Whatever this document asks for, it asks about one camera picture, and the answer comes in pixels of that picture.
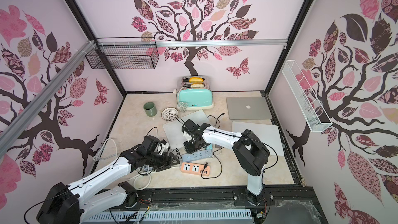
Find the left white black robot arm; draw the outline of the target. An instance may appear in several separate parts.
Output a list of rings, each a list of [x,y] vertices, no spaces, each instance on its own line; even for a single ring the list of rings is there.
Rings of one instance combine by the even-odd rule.
[[[68,185],[54,185],[36,219],[40,224],[81,224],[114,206],[133,207],[137,203],[138,190],[129,182],[121,182],[107,191],[104,188],[143,166],[160,172],[179,163],[165,140],[146,136],[141,144],[121,152],[99,171]]]

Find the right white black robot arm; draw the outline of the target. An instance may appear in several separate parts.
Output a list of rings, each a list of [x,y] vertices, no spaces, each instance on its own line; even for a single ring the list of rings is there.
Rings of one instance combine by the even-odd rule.
[[[210,144],[233,151],[241,168],[248,174],[248,192],[252,196],[260,195],[263,191],[263,172],[270,151],[251,130],[229,132],[208,123],[198,125],[189,119],[182,124],[181,132],[187,139],[183,145],[189,154]]]

